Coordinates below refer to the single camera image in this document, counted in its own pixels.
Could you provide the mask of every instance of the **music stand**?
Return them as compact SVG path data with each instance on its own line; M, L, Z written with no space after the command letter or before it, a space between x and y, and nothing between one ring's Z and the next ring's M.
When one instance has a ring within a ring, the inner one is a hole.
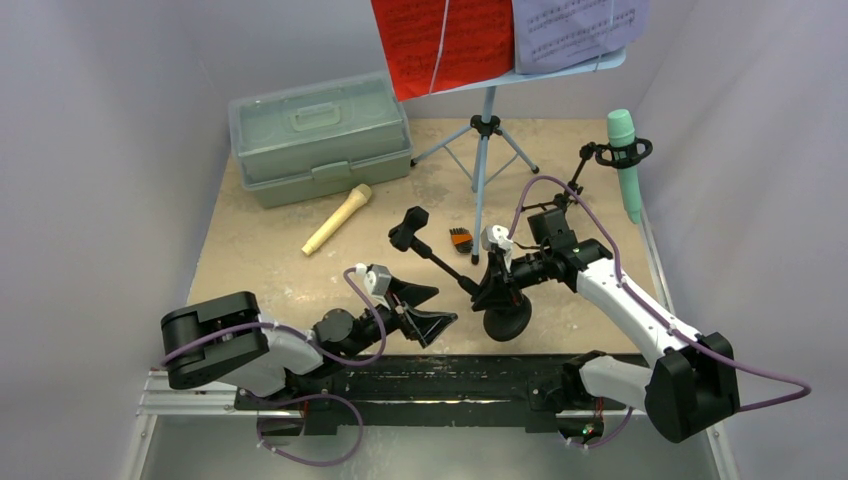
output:
M553 73L520 75L512 71L501 75L500 77L493 78L491 80L472 83L450 90L443 90L441 92L432 93L432 95L439 95L442 93L460 92L463 90L472 90L476 88L486 89L486 97L483 101L482 115L474 115L473 117L471 117L471 120L469 121L468 125L462 127L453 135L448 136L447 138L442 140L438 145L435 145L434 147L430 148L429 150L412 159L412 166L414 167L424 158L444 148L445 150L447 150L448 154L450 154L456 164L459 165L459 168L462 169L462 172L465 173L469 180L471 180L471 191L477 194L477 209L475 212L474 231L472 232L472 236L474 238L474 246L471 249L471 263L477 265L477 263L479 263L480 261L480 230L483 228L483 190L485 189L486 185L519 157L521 157L521 159L524 160L524 163L526 163L527 166L530 167L531 172L533 172L534 174L539 173L539 167L536 166L536 164L533 163L532 160L530 160L530 157L528 157L524 153L524 151L521 150L521 147L518 145L518 143L512 138L512 136L509 135L503 125L501 125L501 119L496 115L492 115L492 111L495 106L495 92L497 91L497 87L501 85L511 85L514 83L528 82L531 80L541 80L545 78L576 75L578 73L587 73L596 70L608 70L624 63L625 57L626 54L624 48L620 48L614 52L610 52L601 56L600 61L596 59L587 60L573 67L558 70ZM476 130L479 135L479 138L477 140L477 155L474 160L473 174L468 172L465 166L462 165L462 162L459 161L456 155L454 155L453 151L451 151L451 149L448 147L448 144L450 144L452 141L470 132L471 130ZM509 146L512 147L512 149L515 151L515 155L510 161L506 162L497 172L495 172L491 177L487 179L486 161L488 156L489 137L493 134L502 136L504 140L506 140L506 142L509 144Z

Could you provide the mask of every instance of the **white string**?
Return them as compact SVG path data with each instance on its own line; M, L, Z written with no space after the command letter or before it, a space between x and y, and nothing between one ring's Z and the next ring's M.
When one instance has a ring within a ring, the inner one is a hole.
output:
M604 41L601 43L601 51L598 53L598 59L595 62L595 69L593 72L598 71L598 67L601 65L601 56L604 54L604 44L607 43L607 39L609 38L609 33L612 31L612 19L615 16L615 0L612 0L610 3L610 24L607 27L607 33L604 34Z
M447 30L448 26L448 7L450 6L450 0L445 0L445 14L442 17L442 35L439 37L439 53L436 54L436 66L433 67L433 77L430 79L430 91L427 92L433 93L433 85L436 84L436 75L439 73L439 63L442 62L442 50L445 48L445 30Z

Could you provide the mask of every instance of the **teal tube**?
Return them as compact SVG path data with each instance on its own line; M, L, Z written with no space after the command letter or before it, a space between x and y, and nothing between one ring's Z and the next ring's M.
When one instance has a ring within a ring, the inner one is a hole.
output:
M612 147L626 147L636 141L636 128L630 112L613 110L607 115L607 137ZM630 221L638 224L642 221L642 194L639 191L637 167L618 170L618 185L621 187L621 202Z

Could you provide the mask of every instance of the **box handle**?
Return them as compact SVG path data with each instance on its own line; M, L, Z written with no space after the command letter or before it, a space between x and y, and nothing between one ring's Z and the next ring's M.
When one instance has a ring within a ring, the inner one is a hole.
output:
M347 161L321 165L312 169L312 178L319 183L341 180L350 176L350 162Z
M298 108L291 115L290 120L292 128L296 132L329 127L342 120L342 109L333 102L319 103L318 105Z

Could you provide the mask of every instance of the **green plastic box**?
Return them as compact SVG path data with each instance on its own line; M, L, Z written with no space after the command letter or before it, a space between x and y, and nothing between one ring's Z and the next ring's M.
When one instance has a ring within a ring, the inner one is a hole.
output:
M265 208L409 174L403 107L385 73L230 102L242 183Z

